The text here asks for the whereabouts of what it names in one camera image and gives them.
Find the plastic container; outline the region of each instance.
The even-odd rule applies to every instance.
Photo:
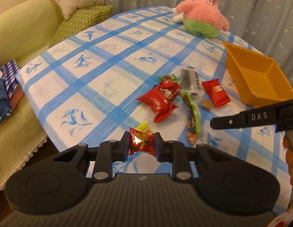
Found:
[[[262,107],[293,99],[293,89],[274,59],[255,51],[223,42],[225,65],[242,103]]]

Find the zigzag pattern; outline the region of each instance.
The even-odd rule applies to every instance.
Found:
[[[77,10],[70,19],[64,19],[58,27],[49,48],[85,29],[105,21],[113,6],[92,6]]]

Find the tablecloth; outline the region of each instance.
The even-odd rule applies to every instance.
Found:
[[[225,67],[223,41],[257,51],[230,32],[208,39],[188,33],[174,24],[171,8],[153,6],[113,16],[48,49],[23,67],[17,79],[44,130],[59,151],[78,143],[98,146],[119,140],[129,127],[147,121],[164,140],[186,146],[186,114],[179,106],[163,121],[153,123],[151,109],[136,100],[155,84],[157,76],[178,74],[180,68],[195,67],[200,81],[218,78],[231,102],[201,111],[201,142],[225,151],[271,172],[281,185],[275,212],[285,211],[291,186],[282,147],[282,133],[274,126],[212,130],[213,117],[228,116],[252,107],[240,101]],[[113,164],[113,172],[164,173],[171,164],[158,163],[152,155],[134,153],[127,162]]]

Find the blue and white checkered tablecloth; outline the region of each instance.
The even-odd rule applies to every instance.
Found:
[[[171,18],[171,8],[165,6],[121,13],[48,49],[23,67],[17,79],[44,130],[63,151],[78,143],[94,147],[120,139],[129,127],[147,121],[163,139],[190,146],[187,111],[179,98],[175,101],[179,107],[157,124],[152,122],[151,109],[136,98],[158,83],[157,76],[178,74],[181,66],[195,67],[201,81],[218,78],[232,100],[210,112],[201,111],[203,142],[275,175],[281,185],[275,211],[285,211],[291,186],[282,147],[284,134],[275,133],[273,126],[220,131],[209,126],[213,117],[251,108],[240,101],[226,70],[222,42],[257,50],[229,32],[213,39],[196,37]],[[113,170],[162,173],[170,172],[171,165],[138,152],[125,163],[114,163]]]

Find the red snack package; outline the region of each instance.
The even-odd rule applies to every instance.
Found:
[[[159,121],[165,119],[171,114],[171,112],[177,108],[176,105],[168,101],[161,95],[157,89],[151,89],[148,93],[137,98],[137,100],[142,101],[155,113],[154,122],[158,123]]]
[[[156,157],[154,149],[154,134],[148,135],[141,131],[129,128],[131,134],[129,154],[141,151]]]
[[[153,89],[158,90],[168,101],[173,101],[179,95],[177,89],[180,89],[180,85],[172,80],[165,80],[156,85]]]
[[[231,101],[225,90],[219,84],[218,79],[202,82],[202,86],[205,88],[215,107],[223,106]]]

